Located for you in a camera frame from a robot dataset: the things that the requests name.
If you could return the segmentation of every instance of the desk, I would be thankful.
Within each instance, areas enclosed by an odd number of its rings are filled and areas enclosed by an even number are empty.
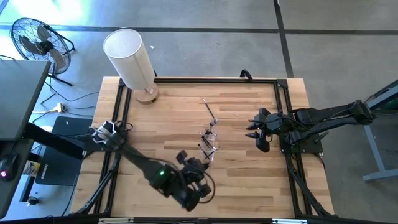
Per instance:
[[[43,60],[0,60],[0,156],[18,153],[15,178],[0,181],[0,218],[8,211],[34,141],[83,157],[81,147],[28,123],[49,68],[50,62]]]
[[[119,77],[104,77],[93,126],[111,120]],[[287,79],[293,109],[308,107],[302,79]],[[285,157],[280,153],[277,136],[271,150],[263,153],[254,139],[244,136],[249,119],[261,107],[276,111],[274,87],[268,84],[232,83],[158,83],[160,96],[151,105],[131,98],[127,121],[134,125],[129,143],[143,154],[177,163],[175,156],[186,150],[199,158],[199,132],[208,125],[211,115],[205,98],[219,119],[219,151],[207,170],[216,182],[212,202],[199,204],[186,212],[171,197],[164,198],[150,187],[142,172],[122,158],[113,200],[112,216],[135,217],[293,217],[292,200]],[[121,104],[119,119],[123,111]],[[83,161],[71,212],[89,199],[100,179],[103,152],[95,152]],[[326,210],[333,213],[325,172],[314,155],[303,154],[309,189]],[[106,200],[108,191],[104,191]],[[299,196],[303,210],[303,200]]]

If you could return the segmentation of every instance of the white cylindrical lamp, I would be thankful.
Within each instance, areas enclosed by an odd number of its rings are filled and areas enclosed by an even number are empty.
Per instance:
[[[155,71],[141,35],[132,29],[117,30],[105,38],[103,48],[123,82],[134,90],[137,101],[156,101],[159,89],[154,83]]]

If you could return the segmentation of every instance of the computer mouse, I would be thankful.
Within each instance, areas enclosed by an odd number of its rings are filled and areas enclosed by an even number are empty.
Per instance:
[[[0,179],[8,182],[14,180],[18,170],[18,153],[12,152],[0,158]]]

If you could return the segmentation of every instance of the black desk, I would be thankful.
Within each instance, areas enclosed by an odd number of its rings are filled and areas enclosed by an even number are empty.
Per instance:
[[[8,211],[34,141],[83,158],[83,148],[28,123],[49,68],[48,61],[0,60],[0,156],[13,151],[19,157],[15,179],[0,181],[0,218]]]

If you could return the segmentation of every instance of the white lampshade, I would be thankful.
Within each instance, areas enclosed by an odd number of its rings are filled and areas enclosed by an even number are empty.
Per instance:
[[[117,30],[105,38],[103,48],[127,87],[143,90],[153,84],[155,72],[137,31]]]

